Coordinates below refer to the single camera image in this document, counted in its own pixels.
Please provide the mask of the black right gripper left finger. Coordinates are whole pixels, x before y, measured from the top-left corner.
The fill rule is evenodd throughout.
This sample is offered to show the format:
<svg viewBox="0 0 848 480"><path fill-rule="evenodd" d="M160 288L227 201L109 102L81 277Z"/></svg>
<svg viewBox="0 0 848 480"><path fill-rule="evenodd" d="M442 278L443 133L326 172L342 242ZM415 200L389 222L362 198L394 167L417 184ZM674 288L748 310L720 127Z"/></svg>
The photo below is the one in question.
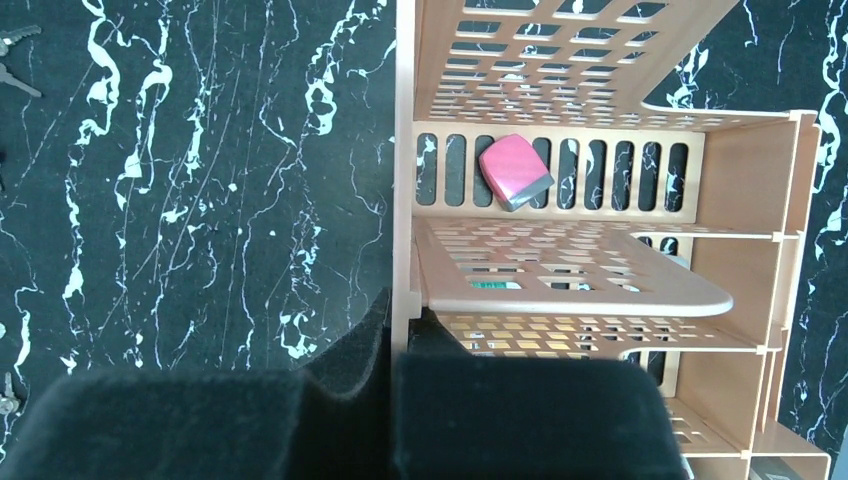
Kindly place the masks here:
<svg viewBox="0 0 848 480"><path fill-rule="evenodd" d="M390 294L294 370L99 370L55 382L5 479L384 479Z"/></svg>

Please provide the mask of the silver keys of large padlock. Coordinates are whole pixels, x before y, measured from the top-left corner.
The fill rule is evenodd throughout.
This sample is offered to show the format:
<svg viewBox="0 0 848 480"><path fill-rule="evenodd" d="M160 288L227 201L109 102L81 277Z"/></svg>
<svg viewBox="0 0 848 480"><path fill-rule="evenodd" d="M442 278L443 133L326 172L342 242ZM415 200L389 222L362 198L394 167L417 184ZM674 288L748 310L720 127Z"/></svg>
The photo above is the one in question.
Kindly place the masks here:
<svg viewBox="0 0 848 480"><path fill-rule="evenodd" d="M43 93L18 76L13 67L9 67L9 58L11 55L12 62L15 62L17 60L16 46L41 33L42 28L35 24L1 31L1 83L17 88L33 98L41 98Z"/></svg>

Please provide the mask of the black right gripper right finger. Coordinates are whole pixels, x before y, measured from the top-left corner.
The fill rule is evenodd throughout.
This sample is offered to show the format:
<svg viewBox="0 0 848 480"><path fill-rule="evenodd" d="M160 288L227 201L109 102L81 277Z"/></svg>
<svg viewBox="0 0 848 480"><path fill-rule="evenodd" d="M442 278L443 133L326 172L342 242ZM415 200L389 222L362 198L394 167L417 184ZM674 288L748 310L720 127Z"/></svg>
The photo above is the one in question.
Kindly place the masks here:
<svg viewBox="0 0 848 480"><path fill-rule="evenodd" d="M469 354L426 312L393 373L397 479L682 479L653 378L619 360Z"/></svg>

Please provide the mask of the silver key pair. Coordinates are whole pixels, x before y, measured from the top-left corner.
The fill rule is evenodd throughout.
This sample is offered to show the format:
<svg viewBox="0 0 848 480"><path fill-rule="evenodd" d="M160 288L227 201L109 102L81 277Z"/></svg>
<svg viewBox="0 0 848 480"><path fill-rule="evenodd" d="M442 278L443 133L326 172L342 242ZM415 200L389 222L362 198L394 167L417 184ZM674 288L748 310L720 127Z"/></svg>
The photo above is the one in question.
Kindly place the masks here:
<svg viewBox="0 0 848 480"><path fill-rule="evenodd" d="M3 386L0 397L0 414L9 416L16 413L21 405L21 400L16 396L14 382L11 372L4 374Z"/></svg>

